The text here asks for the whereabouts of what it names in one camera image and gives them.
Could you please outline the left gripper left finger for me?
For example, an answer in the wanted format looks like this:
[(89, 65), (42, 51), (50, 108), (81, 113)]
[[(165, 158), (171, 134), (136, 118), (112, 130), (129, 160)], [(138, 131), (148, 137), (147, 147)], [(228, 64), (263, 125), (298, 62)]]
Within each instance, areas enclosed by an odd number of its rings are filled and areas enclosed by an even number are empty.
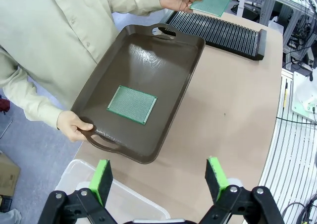
[(115, 219), (105, 208), (113, 182), (109, 160), (100, 160), (88, 188), (67, 195), (56, 190), (49, 194), (39, 224), (74, 224), (87, 218), (91, 224), (115, 224)]

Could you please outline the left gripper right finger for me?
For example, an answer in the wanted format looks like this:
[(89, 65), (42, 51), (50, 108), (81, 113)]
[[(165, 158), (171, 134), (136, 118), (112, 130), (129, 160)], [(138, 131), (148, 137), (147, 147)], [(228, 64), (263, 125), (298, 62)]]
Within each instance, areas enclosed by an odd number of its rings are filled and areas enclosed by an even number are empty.
[(206, 163), (205, 180), (213, 205), (200, 220), (201, 224), (225, 224), (233, 215), (242, 216), (248, 224), (283, 224), (277, 204), (265, 186), (251, 191), (229, 184), (216, 157)]

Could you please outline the person's right hand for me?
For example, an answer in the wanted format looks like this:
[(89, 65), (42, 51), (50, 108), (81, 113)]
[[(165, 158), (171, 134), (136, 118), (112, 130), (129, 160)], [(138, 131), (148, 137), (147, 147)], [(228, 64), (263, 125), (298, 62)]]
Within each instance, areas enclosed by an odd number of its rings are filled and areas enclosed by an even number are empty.
[(72, 111), (62, 111), (58, 116), (56, 127), (72, 142), (86, 140), (81, 131), (93, 129), (92, 124), (82, 121)]

